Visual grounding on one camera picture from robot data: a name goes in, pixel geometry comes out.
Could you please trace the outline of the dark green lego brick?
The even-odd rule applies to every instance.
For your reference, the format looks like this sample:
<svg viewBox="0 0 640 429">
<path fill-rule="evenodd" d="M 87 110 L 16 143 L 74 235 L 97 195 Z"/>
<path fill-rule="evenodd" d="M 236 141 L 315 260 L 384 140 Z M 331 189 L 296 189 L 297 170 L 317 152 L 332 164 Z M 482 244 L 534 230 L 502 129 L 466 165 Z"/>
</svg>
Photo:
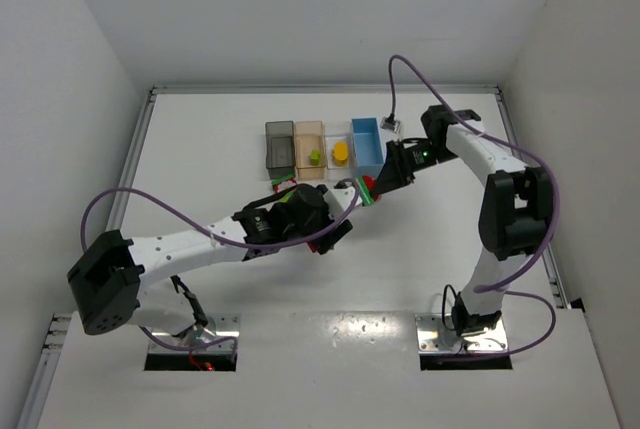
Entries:
<svg viewBox="0 0 640 429">
<path fill-rule="evenodd" d="M 376 202 L 376 199 L 372 199 L 367 187 L 365 186 L 362 176 L 356 179 L 357 187 L 359 189 L 360 199 L 363 206 L 369 206 Z"/>
</svg>

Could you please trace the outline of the red white green lego stack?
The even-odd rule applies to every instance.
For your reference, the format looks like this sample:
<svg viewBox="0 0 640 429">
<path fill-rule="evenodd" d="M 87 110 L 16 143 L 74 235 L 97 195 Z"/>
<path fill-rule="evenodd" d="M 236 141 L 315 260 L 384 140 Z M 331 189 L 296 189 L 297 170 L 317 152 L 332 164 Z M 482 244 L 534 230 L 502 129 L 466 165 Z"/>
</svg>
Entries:
<svg viewBox="0 0 640 429">
<path fill-rule="evenodd" d="M 271 181 L 271 187 L 274 194 L 284 195 L 287 191 L 295 188 L 297 185 L 298 182 L 293 175 L 288 175 Z"/>
</svg>

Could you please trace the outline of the small lime green lego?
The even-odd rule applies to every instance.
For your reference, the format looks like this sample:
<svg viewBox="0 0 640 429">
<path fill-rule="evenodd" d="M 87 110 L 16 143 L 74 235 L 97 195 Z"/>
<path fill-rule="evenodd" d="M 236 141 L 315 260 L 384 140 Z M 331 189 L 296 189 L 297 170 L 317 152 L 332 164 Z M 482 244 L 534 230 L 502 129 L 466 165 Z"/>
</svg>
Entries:
<svg viewBox="0 0 640 429">
<path fill-rule="evenodd" d="M 312 167 L 319 167 L 322 162 L 322 154 L 318 149 L 313 149 L 309 154 L 309 164 Z"/>
</svg>

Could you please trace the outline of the yellow round lego piece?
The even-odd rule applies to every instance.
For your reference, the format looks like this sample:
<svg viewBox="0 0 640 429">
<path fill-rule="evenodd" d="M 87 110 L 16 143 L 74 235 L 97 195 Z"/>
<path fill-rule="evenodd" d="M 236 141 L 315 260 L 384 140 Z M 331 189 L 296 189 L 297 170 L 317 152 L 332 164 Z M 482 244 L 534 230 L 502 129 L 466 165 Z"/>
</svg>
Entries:
<svg viewBox="0 0 640 429">
<path fill-rule="evenodd" d="M 332 149 L 332 160 L 337 167 L 346 167 L 349 163 L 349 145 L 345 141 L 338 141 Z"/>
</svg>

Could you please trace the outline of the red curved lego piece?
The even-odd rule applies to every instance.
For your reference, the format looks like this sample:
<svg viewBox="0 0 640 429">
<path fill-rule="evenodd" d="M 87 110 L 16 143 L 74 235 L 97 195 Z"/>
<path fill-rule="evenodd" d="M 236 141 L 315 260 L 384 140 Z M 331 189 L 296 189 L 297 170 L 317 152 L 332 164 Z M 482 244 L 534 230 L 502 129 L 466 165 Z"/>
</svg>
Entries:
<svg viewBox="0 0 640 429">
<path fill-rule="evenodd" d="M 367 187 L 367 190 L 369 192 L 371 192 L 373 190 L 373 188 L 374 188 L 376 180 L 373 177 L 369 176 L 369 175 L 363 175 L 362 176 L 362 180 L 363 180 L 365 186 Z"/>
</svg>

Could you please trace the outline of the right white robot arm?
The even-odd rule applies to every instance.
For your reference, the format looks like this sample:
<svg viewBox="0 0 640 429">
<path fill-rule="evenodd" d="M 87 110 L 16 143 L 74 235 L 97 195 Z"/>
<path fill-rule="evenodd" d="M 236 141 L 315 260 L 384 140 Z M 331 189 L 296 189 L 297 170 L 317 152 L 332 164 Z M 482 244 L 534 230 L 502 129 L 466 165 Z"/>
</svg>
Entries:
<svg viewBox="0 0 640 429">
<path fill-rule="evenodd" d="M 387 143 L 370 194 L 403 188 L 414 182 L 416 172 L 454 159 L 472 171 L 484 188 L 478 219 L 482 251 L 471 279 L 455 296 L 450 320 L 459 336 L 492 329 L 501 318 L 506 290 L 543 249 L 554 214 L 551 177 L 489 140 L 472 110 L 431 106 L 421 123 L 424 137 Z"/>
</svg>

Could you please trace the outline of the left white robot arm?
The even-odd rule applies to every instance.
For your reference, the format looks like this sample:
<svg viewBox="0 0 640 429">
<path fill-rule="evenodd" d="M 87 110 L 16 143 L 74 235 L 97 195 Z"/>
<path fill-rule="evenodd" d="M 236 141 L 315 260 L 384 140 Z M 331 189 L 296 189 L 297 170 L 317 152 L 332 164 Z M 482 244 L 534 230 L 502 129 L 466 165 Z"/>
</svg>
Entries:
<svg viewBox="0 0 640 429">
<path fill-rule="evenodd" d="M 201 225 L 163 201 L 157 204 L 188 224 L 172 234 L 126 238 L 117 229 L 81 240 L 83 254 L 67 274 L 86 334 L 125 325 L 171 337 L 166 349 L 204 350 L 209 335 L 201 303 L 182 274 L 220 263 L 245 263 L 307 245 L 332 250 L 352 229 L 349 215 L 363 203 L 352 180 L 334 188 L 298 184 L 248 203 L 233 215 Z"/>
</svg>

